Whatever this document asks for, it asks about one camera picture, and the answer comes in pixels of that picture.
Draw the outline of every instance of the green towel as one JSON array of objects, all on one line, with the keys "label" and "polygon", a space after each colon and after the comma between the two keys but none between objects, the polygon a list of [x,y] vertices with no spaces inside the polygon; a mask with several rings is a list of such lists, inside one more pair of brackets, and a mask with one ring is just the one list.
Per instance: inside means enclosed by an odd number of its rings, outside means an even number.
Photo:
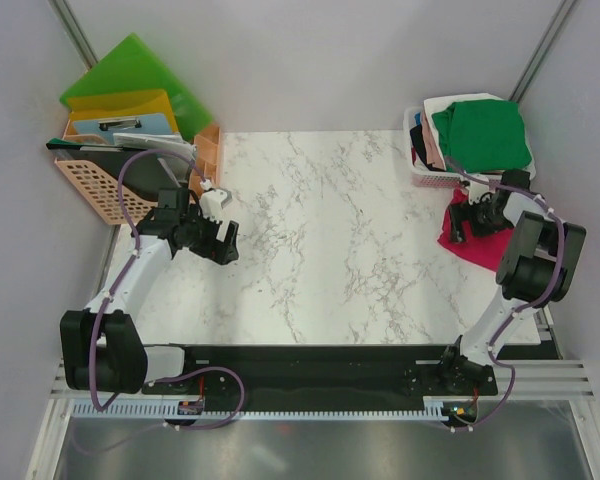
[{"label": "green towel", "polygon": [[455,102],[432,118],[442,155],[452,157],[469,173],[524,168],[531,162],[515,102]]},{"label": "green towel", "polygon": [[60,101],[69,106],[67,99],[71,97],[153,89],[166,90],[185,140],[193,139],[211,123],[207,109],[135,33],[71,85]]}]

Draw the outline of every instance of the plastic folder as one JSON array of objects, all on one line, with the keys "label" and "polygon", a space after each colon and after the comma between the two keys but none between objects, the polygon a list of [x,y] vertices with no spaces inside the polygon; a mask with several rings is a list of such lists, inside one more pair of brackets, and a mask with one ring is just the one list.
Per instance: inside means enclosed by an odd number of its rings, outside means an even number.
[{"label": "plastic folder", "polygon": [[88,97],[72,97],[67,99],[72,112],[69,115],[67,134],[74,135],[73,122],[94,120],[98,118],[130,117],[162,113],[173,132],[178,131],[178,124],[164,90],[138,90],[134,92],[112,93],[107,95],[91,95]]},{"label": "plastic folder", "polygon": [[60,100],[134,90],[164,89],[169,96],[179,131],[184,139],[211,123],[211,115],[189,89],[132,33],[74,83]]},{"label": "plastic folder", "polygon": [[92,120],[74,120],[73,128],[82,135],[100,135],[110,145],[113,145],[113,134],[145,133],[153,135],[169,135],[173,130],[169,126],[164,113],[148,115],[131,115],[115,118],[94,118]]}]

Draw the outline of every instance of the pink cloth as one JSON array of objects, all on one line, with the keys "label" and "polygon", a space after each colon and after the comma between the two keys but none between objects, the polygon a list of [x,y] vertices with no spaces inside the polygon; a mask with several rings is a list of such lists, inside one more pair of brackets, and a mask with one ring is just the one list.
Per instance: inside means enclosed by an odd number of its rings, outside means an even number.
[{"label": "pink cloth", "polygon": [[444,170],[444,160],[438,152],[438,146],[436,141],[433,139],[433,133],[431,133],[431,127],[427,121],[427,115],[423,112],[422,118],[422,139],[424,140],[424,148],[427,151],[427,163],[433,165],[440,170]]},{"label": "pink cloth", "polygon": [[[467,196],[461,190],[456,189],[453,192],[451,203],[462,203],[466,199]],[[511,235],[513,235],[513,230],[506,229],[488,237],[476,238],[471,234],[469,222],[463,222],[463,226],[464,233],[467,236],[466,243],[451,243],[449,239],[451,219],[449,218],[449,210],[447,209],[444,214],[442,234],[438,238],[438,243],[460,258],[497,272],[502,255],[504,255]]]}]

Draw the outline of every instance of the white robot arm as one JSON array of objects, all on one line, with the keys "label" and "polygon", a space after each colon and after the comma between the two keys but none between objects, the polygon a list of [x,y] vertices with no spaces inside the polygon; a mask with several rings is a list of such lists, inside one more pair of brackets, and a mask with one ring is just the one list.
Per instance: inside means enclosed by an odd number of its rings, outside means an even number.
[{"label": "white robot arm", "polygon": [[494,194],[479,187],[479,195],[470,193],[468,201],[449,207],[454,242],[465,241],[465,221],[476,237],[514,228],[496,273],[498,291],[478,322],[446,349],[437,367],[450,392],[484,385],[494,359],[524,319],[566,295],[586,236],[583,227],[545,211],[542,197],[529,193],[528,173],[507,171],[501,185]]},{"label": "white robot arm", "polygon": [[111,275],[84,310],[67,311],[62,317],[60,336],[69,387],[89,389],[91,334],[98,315],[95,372],[99,391],[135,393],[147,382],[182,372],[184,351],[176,346],[144,346],[133,319],[178,250],[188,248],[220,265],[238,259],[238,224],[229,222],[224,238],[217,238],[231,193],[209,189],[196,204],[189,202],[189,195],[186,188],[160,190],[158,206],[136,226],[139,248],[134,245],[129,252],[133,261]]}]

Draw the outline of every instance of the gray wall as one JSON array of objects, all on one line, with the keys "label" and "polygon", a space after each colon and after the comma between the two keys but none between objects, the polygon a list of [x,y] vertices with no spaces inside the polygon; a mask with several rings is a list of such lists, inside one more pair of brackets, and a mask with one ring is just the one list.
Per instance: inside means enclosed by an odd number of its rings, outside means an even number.
[{"label": "gray wall", "polygon": [[68,0],[96,54],[136,32],[226,131],[400,129],[508,96],[560,0]]},{"label": "gray wall", "polygon": [[600,0],[581,2],[523,102],[535,186],[588,237],[567,297],[551,309],[600,401]]},{"label": "gray wall", "polygon": [[46,0],[0,1],[0,480],[24,476],[58,365],[58,322],[87,300],[107,228],[53,166],[57,101],[84,67]]}]

